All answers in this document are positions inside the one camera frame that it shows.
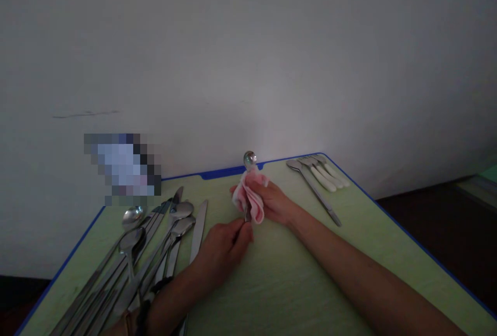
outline hand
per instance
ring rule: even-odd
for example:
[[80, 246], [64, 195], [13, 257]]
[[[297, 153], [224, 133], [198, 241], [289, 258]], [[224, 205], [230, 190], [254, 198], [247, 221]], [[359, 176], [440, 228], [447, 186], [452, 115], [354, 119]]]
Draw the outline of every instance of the hand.
[[206, 293], [228, 279], [253, 241], [251, 224], [241, 218], [229, 224], [214, 225], [210, 229], [189, 267]]
[[[248, 181], [247, 185], [262, 198], [264, 202], [264, 215], [272, 221], [288, 226], [293, 214], [301, 210], [297, 204], [291, 201], [271, 181], [269, 181], [267, 187], [254, 181]], [[233, 186], [229, 189], [232, 194], [235, 188], [236, 186]]]

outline spoon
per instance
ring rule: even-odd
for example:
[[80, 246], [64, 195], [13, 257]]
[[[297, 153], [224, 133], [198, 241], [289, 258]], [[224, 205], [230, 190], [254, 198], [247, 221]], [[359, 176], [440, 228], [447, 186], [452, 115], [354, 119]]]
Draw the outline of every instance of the spoon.
[[[176, 223], [176, 221], [182, 220], [183, 218], [187, 218], [193, 213], [194, 206], [192, 203], [188, 201], [184, 201], [181, 203], [178, 203], [176, 205], [176, 211], [172, 212], [169, 211], [169, 219], [168, 219], [168, 226], [169, 230], [171, 229], [172, 226]], [[166, 268], [166, 258], [162, 260], [160, 265], [157, 268], [157, 273], [155, 275], [155, 282], [159, 282], [162, 280], [164, 277], [164, 269]]]
[[[254, 167], [257, 168], [257, 156], [255, 156], [254, 151], [247, 151], [243, 155], [243, 164], [247, 169], [247, 172], [250, 172]], [[252, 221], [252, 215], [250, 213], [251, 206], [249, 203], [245, 206], [245, 222]]]
[[316, 186], [314, 185], [314, 182], [309, 178], [309, 176], [307, 174], [305, 174], [302, 171], [302, 164], [300, 162], [296, 161], [296, 160], [288, 160], [286, 162], [286, 165], [290, 169], [293, 169], [293, 170], [299, 172], [304, 177], [304, 179], [307, 182], [307, 184], [309, 185], [309, 187], [316, 194], [317, 198], [319, 199], [319, 201], [321, 202], [321, 204], [323, 205], [323, 207], [325, 207], [326, 211], [330, 215], [330, 217], [333, 220], [333, 222], [335, 222], [335, 224], [338, 227], [340, 227], [342, 225], [342, 222], [340, 222], [340, 219], [338, 218], [338, 216], [336, 215], [336, 213], [333, 211], [333, 208], [331, 207], [330, 203], [328, 203], [326, 201], [326, 199], [321, 196], [321, 194], [317, 190]]
[[[136, 274], [135, 278], [130, 282], [130, 284], [124, 288], [121, 296], [119, 297], [118, 302], [115, 304], [113, 312], [116, 315], [121, 315], [126, 311], [128, 308], [129, 304], [133, 301], [133, 298], [135, 297], [135, 294], [139, 291], [140, 285], [143, 290], [147, 290], [150, 283], [152, 282], [153, 277], [155, 276], [155, 272], [157, 271], [160, 262], [166, 257], [167, 251], [172, 245], [171, 237], [174, 237], [174, 241], [176, 241], [177, 238], [182, 236], [185, 232], [187, 232], [195, 223], [195, 219], [193, 217], [184, 217], [180, 221], [177, 221], [173, 227], [167, 231], [166, 235], [164, 236], [164, 239], [160, 244], [157, 245], [155, 248], [154, 252], [148, 257], [147, 261], [143, 264], [141, 267], [140, 271], [138, 274]], [[149, 274], [145, 278], [145, 274], [147, 273], [148, 268], [150, 267], [152, 260], [154, 259], [155, 255], [157, 252], [160, 250], [160, 248], [164, 245], [166, 242], [166, 245], [164, 246], [164, 250], [162, 251], [159, 260], [156, 262], [156, 264], [152, 267], [150, 270]]]
[[119, 242], [119, 251], [121, 254], [124, 254], [128, 260], [128, 273], [130, 281], [135, 277], [135, 272], [133, 270], [133, 248], [141, 240], [144, 233], [145, 230], [142, 227], [136, 230], [131, 230], [123, 236]]
[[254, 151], [247, 151], [243, 155], [243, 164], [247, 171], [250, 171], [253, 167], [257, 166], [257, 156], [255, 156]]
[[128, 209], [124, 213], [123, 221], [122, 221], [124, 232], [116, 240], [116, 242], [114, 243], [112, 248], [109, 250], [109, 252], [105, 256], [105, 258], [100, 263], [100, 265], [98, 265], [98, 267], [95, 269], [95, 271], [93, 272], [90, 279], [88, 279], [88, 281], [84, 285], [83, 289], [76, 296], [76, 299], [74, 299], [74, 301], [72, 302], [69, 309], [67, 309], [64, 316], [61, 318], [59, 323], [57, 323], [57, 325], [55, 326], [53, 331], [50, 333], [51, 336], [52, 335], [59, 335], [66, 329], [70, 320], [77, 313], [78, 309], [80, 308], [80, 305], [83, 303], [83, 300], [86, 298], [87, 294], [90, 292], [90, 289], [92, 289], [93, 285], [96, 283], [97, 279], [100, 277], [100, 274], [102, 273], [106, 264], [109, 262], [110, 257], [112, 257], [112, 255], [114, 254], [121, 239], [125, 236], [125, 234], [129, 230], [135, 228], [136, 226], [139, 226], [143, 222], [143, 216], [144, 216], [144, 210], [142, 207], [133, 207], [133, 208]]
[[135, 227], [140, 225], [140, 221], [145, 215], [145, 209], [143, 207], [131, 207], [126, 212], [124, 212], [123, 216], [123, 229], [128, 232], [133, 230]]
[[157, 263], [152, 268], [152, 270], [150, 270], [150, 273], [143, 281], [142, 288], [148, 288], [150, 286], [151, 280], [155, 276], [155, 273], [159, 267], [159, 262], [162, 261], [164, 258], [166, 258], [166, 254], [169, 248], [171, 248], [171, 246], [176, 244], [179, 241], [179, 239], [192, 228], [193, 225], [195, 225], [195, 218], [191, 216], [183, 218], [182, 220], [179, 220], [174, 224], [169, 239], [167, 240], [166, 245], [164, 246], [164, 250], [162, 251], [160, 259], [159, 261], [157, 261]]

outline pile of utensils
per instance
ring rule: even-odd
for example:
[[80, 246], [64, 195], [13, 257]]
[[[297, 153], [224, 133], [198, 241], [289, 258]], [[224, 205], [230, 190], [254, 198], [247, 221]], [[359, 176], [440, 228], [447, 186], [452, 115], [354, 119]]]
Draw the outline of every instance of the pile of utensils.
[[341, 189], [344, 187], [349, 187], [349, 180], [340, 175], [337, 171], [335, 171], [327, 162], [326, 158], [321, 155], [310, 155], [303, 156], [296, 160], [288, 160], [286, 162], [289, 168], [300, 172], [300, 174], [304, 177], [309, 187], [312, 189], [314, 194], [317, 196], [318, 200], [321, 202], [323, 207], [326, 209], [331, 219], [335, 222], [337, 226], [342, 226], [342, 222], [338, 218], [337, 214], [333, 211], [330, 203], [323, 198], [319, 190], [317, 189], [314, 181], [309, 177], [305, 172], [302, 171], [302, 165], [307, 166], [314, 177], [319, 181], [321, 186], [323, 186], [327, 191], [333, 193], [336, 192], [337, 189]]
[[[181, 202], [182, 194], [183, 187], [180, 187], [174, 197], [148, 215], [142, 207], [133, 207], [124, 213], [124, 232], [57, 323], [51, 336], [97, 336], [111, 314], [121, 316], [127, 310], [136, 309], [164, 275], [174, 275], [181, 237], [195, 225], [190, 263], [193, 261], [202, 242], [207, 200], [201, 204], [195, 219], [192, 217], [194, 206], [188, 201]], [[141, 268], [135, 273], [137, 262], [168, 210], [167, 232], [154, 251], [140, 262]], [[117, 250], [121, 254], [110, 263]], [[186, 320], [180, 334], [185, 332]]]

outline blue table edge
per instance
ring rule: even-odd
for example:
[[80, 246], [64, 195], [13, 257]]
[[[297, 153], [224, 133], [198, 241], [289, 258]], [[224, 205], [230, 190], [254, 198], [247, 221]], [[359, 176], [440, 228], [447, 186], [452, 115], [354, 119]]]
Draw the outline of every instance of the blue table edge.
[[[410, 237], [429, 257], [431, 257], [431, 259], [433, 261], [435, 261], [435, 263], [438, 266], [440, 266], [457, 284], [459, 284], [461, 286], [461, 288], [464, 289], [473, 298], [473, 300], [475, 300], [483, 309], [485, 309], [487, 311], [487, 313], [489, 313], [495, 320], [497, 320], [497, 315], [493, 311], [491, 311], [482, 301], [480, 301], [480, 299], [478, 297], [476, 297], [468, 288], [466, 288], [466, 286], [464, 284], [462, 284], [459, 281], [459, 279], [457, 279], [444, 265], [442, 265], [442, 263], [435, 256], [433, 256], [406, 229], [404, 229], [397, 222], [397, 220], [395, 218], [393, 218], [366, 191], [364, 191], [364, 189], [361, 186], [359, 186], [356, 183], [356, 181], [354, 181], [351, 177], [349, 177], [348, 174], [346, 172], [344, 172], [343, 169], [340, 168], [332, 159], [330, 159], [330, 157], [327, 154], [325, 154], [323, 152], [314, 152], [314, 153], [307, 154], [307, 155], [299, 155], [299, 156], [285, 157], [285, 158], [281, 158], [281, 159], [277, 159], [277, 160], [270, 160], [270, 161], [258, 163], [257, 166], [258, 166], [259, 170], [262, 170], [264, 168], [264, 165], [268, 164], [268, 163], [274, 163], [274, 162], [278, 162], [278, 161], [289, 160], [289, 159], [293, 159], [293, 158], [296, 158], [296, 157], [310, 156], [310, 155], [324, 155], [324, 156], [326, 156], [326, 158], [328, 160], [330, 160], [337, 168], [339, 168], [342, 173], [344, 173], [367, 197], [369, 197], [369, 199], [373, 203], [376, 204], [376, 206], [378, 208], [380, 208], [383, 211], [383, 213], [385, 213], [408, 237]], [[184, 176], [162, 178], [161, 181], [164, 182], [164, 181], [168, 181], [168, 180], [172, 180], [172, 179], [185, 178], [185, 177], [191, 177], [191, 176], [201, 176], [202, 179], [204, 179], [204, 180], [211, 180], [211, 179], [216, 179], [216, 178], [233, 176], [233, 175], [236, 175], [236, 174], [242, 174], [244, 171], [245, 171], [245, 167], [244, 166], [238, 166], [238, 167], [232, 167], [232, 168], [226, 168], [226, 169], [211, 170], [211, 171], [206, 171], [206, 172], [201, 172], [201, 173], [185, 174]], [[17, 330], [17, 332], [15, 333], [14, 336], [20, 335], [20, 333], [23, 331], [24, 327], [26, 327], [27, 323], [30, 321], [31, 317], [36, 312], [36, 310], [38, 309], [39, 305], [42, 303], [43, 299], [45, 298], [45, 296], [47, 295], [47, 293], [52, 288], [52, 285], [55, 283], [55, 281], [57, 280], [57, 278], [59, 277], [59, 275], [65, 269], [67, 263], [71, 260], [73, 254], [78, 249], [79, 245], [84, 240], [84, 238], [86, 237], [86, 235], [88, 234], [88, 232], [91, 230], [91, 228], [93, 227], [93, 225], [95, 224], [95, 222], [97, 221], [97, 219], [100, 217], [100, 215], [104, 211], [104, 209], [105, 209], [105, 207], [102, 207], [100, 209], [100, 211], [98, 212], [98, 214], [93, 219], [92, 223], [90, 223], [90, 225], [88, 226], [88, 228], [86, 229], [86, 231], [84, 232], [84, 234], [81, 236], [81, 239], [79, 239], [78, 243], [74, 246], [74, 248], [72, 249], [72, 251], [69, 254], [69, 256], [67, 256], [67, 258], [64, 261], [64, 263], [62, 264], [61, 268], [58, 270], [57, 274], [55, 274], [55, 276], [53, 277], [52, 281], [50, 282], [50, 284], [48, 285], [48, 287], [45, 289], [45, 291], [43, 291], [43, 294], [40, 296], [40, 298], [36, 302], [35, 306], [31, 309], [30, 313], [28, 314], [28, 316], [26, 317], [26, 319], [23, 321], [23, 323], [21, 324], [21, 327], [19, 327], [19, 329]]]

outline green table surface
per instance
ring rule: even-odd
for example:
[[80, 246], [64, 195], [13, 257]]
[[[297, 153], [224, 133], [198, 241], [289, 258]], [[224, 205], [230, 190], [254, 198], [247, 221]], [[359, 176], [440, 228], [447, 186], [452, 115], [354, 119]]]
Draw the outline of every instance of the green table surface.
[[[340, 172], [335, 164], [329, 163]], [[262, 172], [332, 231], [407, 282], [467, 334], [497, 334], [497, 321], [489, 312], [355, 183], [331, 194], [316, 182], [342, 221], [343, 226], [337, 227], [302, 176], [289, 169], [284, 160], [264, 164]], [[165, 180], [163, 199], [172, 197], [179, 186], [184, 186], [183, 200], [193, 203], [194, 215], [208, 199], [205, 238], [216, 223], [228, 223], [240, 217], [228, 191], [239, 179], [240, 175], [234, 175], [204, 180], [195, 175]], [[103, 210], [20, 335], [50, 333], [121, 235], [125, 209], [106, 207]], [[166, 220], [167, 216], [140, 262], [162, 238]], [[254, 226], [254, 238], [243, 262], [228, 281], [191, 311], [188, 336], [372, 334], [347, 298], [290, 231], [265, 220]], [[189, 233], [182, 240], [176, 273], [188, 265], [191, 239]]]

